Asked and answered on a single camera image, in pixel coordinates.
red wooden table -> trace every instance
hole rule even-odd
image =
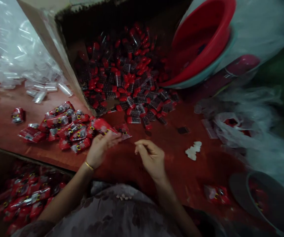
[[[87,151],[75,155],[71,150],[62,152],[58,141],[39,144],[23,143],[18,136],[20,130],[28,123],[40,123],[44,114],[64,101],[70,101],[75,109],[88,113],[76,96],[66,97],[63,93],[48,93],[42,105],[32,102],[32,97],[25,94],[23,86],[14,90],[0,90],[0,149],[17,153],[38,161],[46,162],[61,168],[77,171],[84,162]],[[14,108],[21,107],[26,111],[23,124],[11,123]],[[104,115],[111,125],[125,121],[124,112]],[[183,205],[190,206],[217,215],[223,219],[242,221],[255,225],[255,221],[234,201],[231,206],[217,206],[209,203],[203,193],[203,185],[218,184],[228,187],[228,178],[233,172],[243,171],[243,165],[231,156],[221,152],[220,140],[209,139],[201,124],[202,116],[194,114],[193,105],[180,103],[176,110],[166,117],[166,126],[158,121],[153,122],[151,136],[148,136],[141,124],[128,125],[133,137],[110,149],[107,158],[95,173],[95,179],[111,183],[135,183],[146,195],[155,197],[155,186],[144,170],[141,158],[134,153],[134,142],[139,139],[150,139],[165,151],[165,168],[169,179]],[[189,134],[181,135],[178,127],[187,126]],[[201,152],[197,160],[187,157],[185,150],[195,141],[201,141]]]

person's right hand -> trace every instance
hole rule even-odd
[[[135,153],[140,153],[143,165],[154,181],[166,178],[164,151],[150,140],[139,140],[134,143]]]

open cardboard box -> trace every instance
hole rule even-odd
[[[179,21],[192,0],[17,0],[43,44],[68,79],[75,95],[90,108],[80,88],[73,62],[85,40],[102,31],[122,30],[134,22],[161,33],[169,50]]]

red plastic bucket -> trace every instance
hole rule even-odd
[[[230,37],[235,0],[207,0],[179,26],[168,56],[172,79],[161,87],[183,82],[209,66]]]

gold bracelet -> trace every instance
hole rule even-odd
[[[85,161],[85,164],[86,164],[92,171],[94,171],[94,168],[91,167],[91,166],[87,163],[87,161]]]

